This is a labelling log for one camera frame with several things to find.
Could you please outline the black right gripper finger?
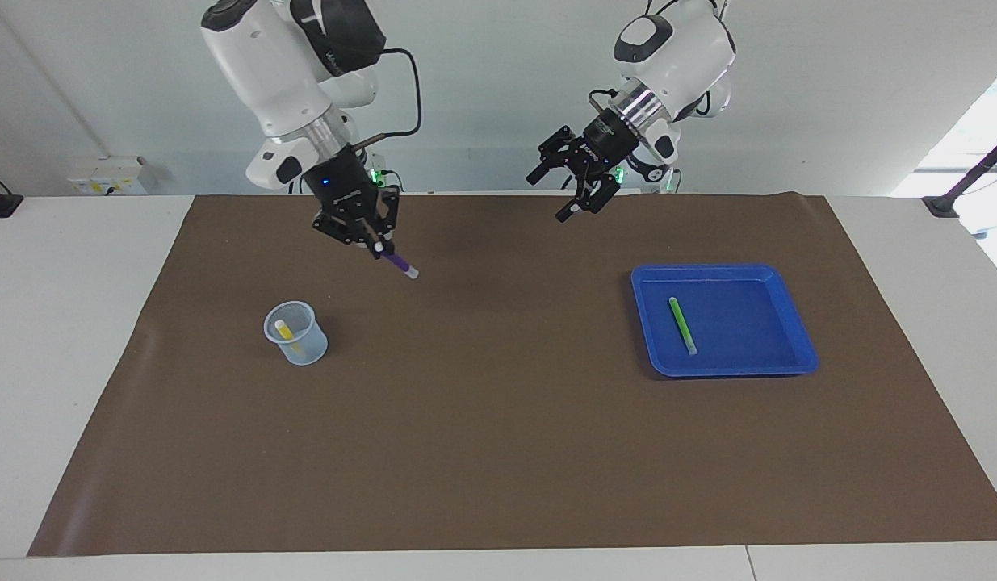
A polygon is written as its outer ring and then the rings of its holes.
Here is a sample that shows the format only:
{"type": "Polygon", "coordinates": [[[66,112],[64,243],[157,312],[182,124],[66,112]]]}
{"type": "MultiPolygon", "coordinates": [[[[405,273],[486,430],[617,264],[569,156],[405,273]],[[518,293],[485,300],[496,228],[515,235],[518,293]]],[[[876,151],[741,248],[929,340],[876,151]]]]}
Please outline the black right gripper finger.
{"type": "Polygon", "coordinates": [[[370,225],[357,212],[350,214],[320,210],[312,221],[312,227],[344,245],[357,245],[361,248],[371,246],[370,225]]]}
{"type": "Polygon", "coordinates": [[[372,255],[380,260],[396,253],[392,237],[397,228],[401,189],[398,186],[374,188],[372,214],[372,255]]]}

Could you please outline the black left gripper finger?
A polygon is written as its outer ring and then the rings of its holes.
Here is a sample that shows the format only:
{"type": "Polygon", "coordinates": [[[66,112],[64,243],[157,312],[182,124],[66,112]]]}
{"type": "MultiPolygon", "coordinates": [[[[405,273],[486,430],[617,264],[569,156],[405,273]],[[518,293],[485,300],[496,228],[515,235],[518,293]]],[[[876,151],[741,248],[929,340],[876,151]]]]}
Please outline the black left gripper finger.
{"type": "Polygon", "coordinates": [[[583,140],[568,126],[562,126],[552,136],[547,137],[539,146],[539,163],[526,176],[531,186],[538,182],[553,169],[567,169],[576,187],[582,187],[585,182],[585,158],[580,146],[583,140]]]}
{"type": "Polygon", "coordinates": [[[556,212],[555,218],[559,222],[566,222],[575,214],[582,212],[598,214],[621,187],[611,173],[602,173],[593,177],[571,176],[571,178],[576,185],[575,194],[571,201],[556,212]]]}

